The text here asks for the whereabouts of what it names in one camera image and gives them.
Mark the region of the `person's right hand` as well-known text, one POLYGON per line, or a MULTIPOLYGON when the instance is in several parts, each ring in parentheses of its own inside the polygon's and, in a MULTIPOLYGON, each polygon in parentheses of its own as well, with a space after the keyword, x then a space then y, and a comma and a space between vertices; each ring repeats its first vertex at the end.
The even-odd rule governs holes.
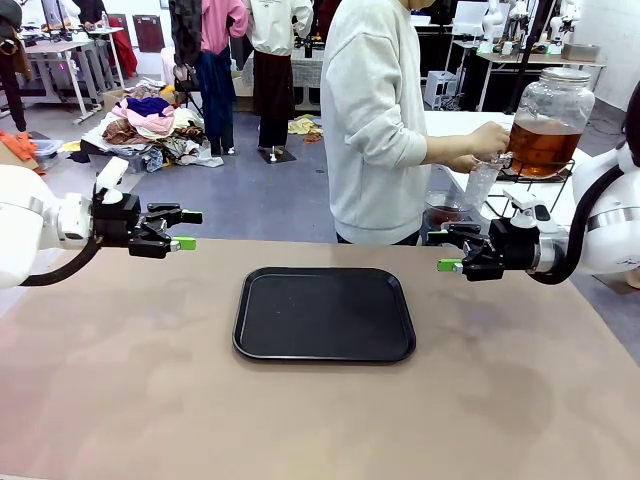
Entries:
POLYGON ((471 153, 480 160, 490 159, 507 151, 510 135, 501 125, 486 122, 469 135, 471 153))

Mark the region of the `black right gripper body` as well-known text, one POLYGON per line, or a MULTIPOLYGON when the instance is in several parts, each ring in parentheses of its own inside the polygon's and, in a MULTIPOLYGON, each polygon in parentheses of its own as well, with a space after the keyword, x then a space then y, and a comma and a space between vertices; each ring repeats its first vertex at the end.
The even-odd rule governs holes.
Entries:
POLYGON ((540 231, 536 225, 515 226, 510 219, 492 220, 488 231, 492 247, 491 272, 527 271, 536 260, 540 231))

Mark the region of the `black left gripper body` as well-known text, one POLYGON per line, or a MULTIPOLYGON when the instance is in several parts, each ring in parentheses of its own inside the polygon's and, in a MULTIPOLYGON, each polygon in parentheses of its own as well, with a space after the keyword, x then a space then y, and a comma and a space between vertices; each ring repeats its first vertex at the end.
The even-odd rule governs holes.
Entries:
POLYGON ((139 246, 135 234, 142 215, 138 195, 124 193, 119 201, 108 204, 105 193, 94 193, 91 214, 92 240, 98 249, 136 249, 139 246))

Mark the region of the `person's left hand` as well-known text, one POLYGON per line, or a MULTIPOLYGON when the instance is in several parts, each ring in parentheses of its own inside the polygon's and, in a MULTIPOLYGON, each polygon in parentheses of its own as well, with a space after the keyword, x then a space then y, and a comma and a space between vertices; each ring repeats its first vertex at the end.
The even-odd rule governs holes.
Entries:
POLYGON ((478 163, 479 161, 473 155, 463 155, 448 160, 446 166, 453 172, 469 174, 477 167, 478 163))

